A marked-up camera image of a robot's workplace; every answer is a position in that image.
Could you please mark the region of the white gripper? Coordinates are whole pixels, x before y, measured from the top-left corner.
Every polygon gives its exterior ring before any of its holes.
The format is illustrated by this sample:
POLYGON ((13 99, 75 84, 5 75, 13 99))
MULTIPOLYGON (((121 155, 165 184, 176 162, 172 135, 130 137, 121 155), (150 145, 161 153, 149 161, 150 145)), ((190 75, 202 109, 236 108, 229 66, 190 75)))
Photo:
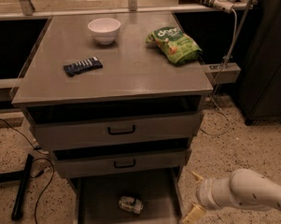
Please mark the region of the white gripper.
POLYGON ((232 205, 229 178, 204 179, 194 171, 191 173, 195 180, 199 181, 196 187, 196 198, 200 204, 193 203, 189 212, 181 219, 180 224, 195 224, 206 214, 204 207, 209 210, 218 210, 232 205))

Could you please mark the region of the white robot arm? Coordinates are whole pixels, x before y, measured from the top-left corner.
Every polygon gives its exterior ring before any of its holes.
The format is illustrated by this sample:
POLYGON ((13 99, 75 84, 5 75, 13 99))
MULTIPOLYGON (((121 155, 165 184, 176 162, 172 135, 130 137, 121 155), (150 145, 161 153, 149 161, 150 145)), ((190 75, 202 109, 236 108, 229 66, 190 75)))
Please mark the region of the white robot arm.
POLYGON ((197 181, 196 198, 180 224, 195 224, 208 210, 224 207, 281 212, 281 186, 249 169, 237 169, 228 177, 203 178, 192 172, 197 181))

